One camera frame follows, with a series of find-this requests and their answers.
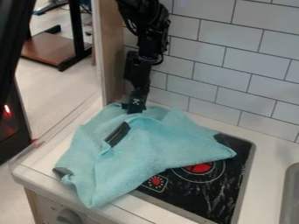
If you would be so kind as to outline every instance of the white counter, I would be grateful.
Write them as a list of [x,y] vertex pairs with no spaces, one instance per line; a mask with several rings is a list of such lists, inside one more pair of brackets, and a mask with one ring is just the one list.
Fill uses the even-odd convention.
[[[62,185],[52,168],[71,143],[73,130],[101,110],[98,100],[85,109],[82,115],[69,119],[70,123],[59,134],[51,137],[44,146],[34,150],[26,159],[18,160],[13,170],[15,180],[45,196],[78,209],[83,213],[114,217],[120,223],[191,224],[171,213],[132,195],[125,195],[102,208],[87,210],[74,192]],[[299,162],[299,144],[266,136],[248,129],[214,121],[199,115],[188,114],[196,123],[228,135],[244,138],[256,145],[256,152],[240,210],[239,224],[278,224],[282,203],[285,171]]]

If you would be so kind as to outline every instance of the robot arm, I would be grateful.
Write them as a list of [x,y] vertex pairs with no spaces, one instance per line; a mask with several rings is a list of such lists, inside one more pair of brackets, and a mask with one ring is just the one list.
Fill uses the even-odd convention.
[[149,65],[163,62],[167,50],[169,12],[158,0],[116,0],[128,29],[138,37],[139,58]]
[[169,12],[158,0],[116,0],[128,29],[138,37],[139,52],[128,52],[124,78],[134,91],[126,106],[129,114],[142,113],[150,91],[150,70],[163,63],[167,50]]

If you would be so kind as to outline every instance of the stovetop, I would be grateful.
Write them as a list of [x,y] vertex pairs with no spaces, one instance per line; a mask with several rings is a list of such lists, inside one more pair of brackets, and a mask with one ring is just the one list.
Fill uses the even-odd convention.
[[236,204],[241,198],[244,173],[249,169],[252,144],[224,134],[216,135],[215,139],[234,150],[237,156],[166,170],[139,186],[136,196],[149,195],[141,198],[156,200],[158,205],[164,203],[168,205],[164,206],[166,209],[185,211],[179,214],[194,221],[231,224],[239,212]]

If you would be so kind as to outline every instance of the blue cloth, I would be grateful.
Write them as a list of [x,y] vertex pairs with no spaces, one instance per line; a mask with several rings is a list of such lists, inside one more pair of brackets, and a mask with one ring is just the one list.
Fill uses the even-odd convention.
[[[105,107],[79,127],[55,169],[87,207],[100,207],[168,168],[196,165],[236,153],[217,143],[217,131],[198,126],[178,109],[149,107],[127,115],[121,104]],[[104,139],[122,122],[129,133],[113,148]]]

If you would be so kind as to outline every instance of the subway tile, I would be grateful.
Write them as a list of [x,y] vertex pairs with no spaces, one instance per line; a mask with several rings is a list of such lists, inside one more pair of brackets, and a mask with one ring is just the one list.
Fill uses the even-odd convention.
[[188,107],[188,97],[180,94],[174,94],[166,90],[151,87],[149,92],[149,101],[162,103],[167,106],[177,107],[184,111]]
[[185,39],[198,38],[199,19],[170,15],[170,20],[171,36]]
[[240,111],[238,109],[227,108],[215,103],[193,98],[191,98],[190,101],[189,112],[234,125],[238,123],[240,117]]
[[178,15],[230,22],[234,0],[176,0],[174,13]]
[[273,118],[299,124],[299,106],[279,101],[275,107]]
[[299,104],[299,84],[283,80],[273,80],[254,75],[248,92],[283,102]]
[[299,83],[299,61],[292,61],[286,80]]
[[253,115],[247,112],[242,113],[239,126],[289,141],[295,141],[299,131],[299,126],[297,125],[277,121],[260,115]]
[[128,28],[123,28],[123,44],[126,46],[138,47],[138,38],[133,33],[131,33]]
[[213,102],[216,97],[217,87],[194,80],[187,80],[169,75],[167,89],[182,95]]
[[231,46],[245,50],[257,51],[261,41],[262,30],[233,24],[201,21],[199,40]]
[[260,52],[299,60],[299,36],[265,31]]
[[150,85],[152,87],[166,89],[166,79],[167,79],[166,73],[151,71],[150,79],[151,79]]
[[273,3],[299,7],[298,0],[273,0]]
[[159,66],[154,66],[153,69],[166,74],[175,74],[185,78],[191,78],[193,62],[164,55],[164,62]]
[[275,101],[264,97],[220,88],[217,103],[263,116],[271,116]]
[[246,52],[228,48],[224,67],[253,74],[283,79],[289,66],[289,59],[277,58],[257,52]]
[[196,63],[194,70],[194,80],[203,81],[225,88],[233,88],[246,91],[250,73],[242,73],[223,67],[209,66]]
[[172,2],[173,0],[160,0],[160,4],[163,4],[169,13],[172,13]]
[[171,38],[170,54],[179,58],[221,66],[224,52],[225,47],[222,46],[181,38]]
[[237,1],[233,23],[299,34],[299,9],[268,3]]

